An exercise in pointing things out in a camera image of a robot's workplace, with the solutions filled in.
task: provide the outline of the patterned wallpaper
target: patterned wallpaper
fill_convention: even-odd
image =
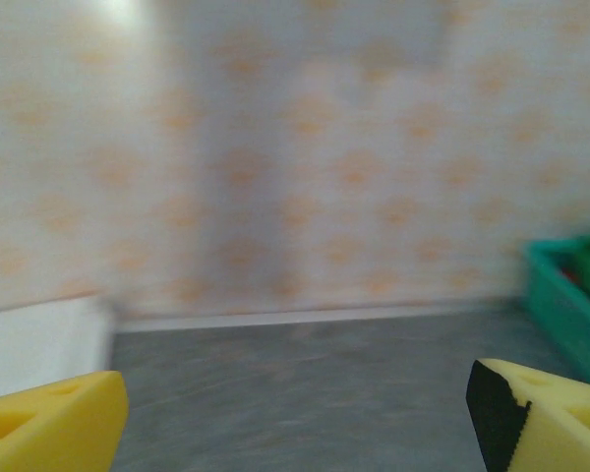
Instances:
[[[590,228],[590,0],[0,0],[0,307],[499,296]]]

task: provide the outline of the baseboard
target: baseboard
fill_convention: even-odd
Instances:
[[[294,325],[301,323],[330,323],[349,320],[442,316],[467,313],[494,313],[511,310],[516,299],[489,301],[438,302],[415,306],[350,308],[303,312],[266,313],[257,315],[228,315],[210,317],[170,317],[125,320],[117,325],[118,332],[167,331],[176,329],[206,329],[214,327],[254,325]]]

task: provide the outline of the gray floor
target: gray floor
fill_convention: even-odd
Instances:
[[[481,357],[574,377],[519,313],[122,334],[112,471],[484,471]]]

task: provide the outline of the black stripe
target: black stripe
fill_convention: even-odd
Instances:
[[[480,361],[472,366],[465,398],[488,472],[506,472],[531,402],[519,406],[509,382]]]

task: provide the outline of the orange floral pattern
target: orange floral pattern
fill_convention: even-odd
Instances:
[[[0,2],[0,307],[501,296],[589,230],[590,0],[365,3]]]

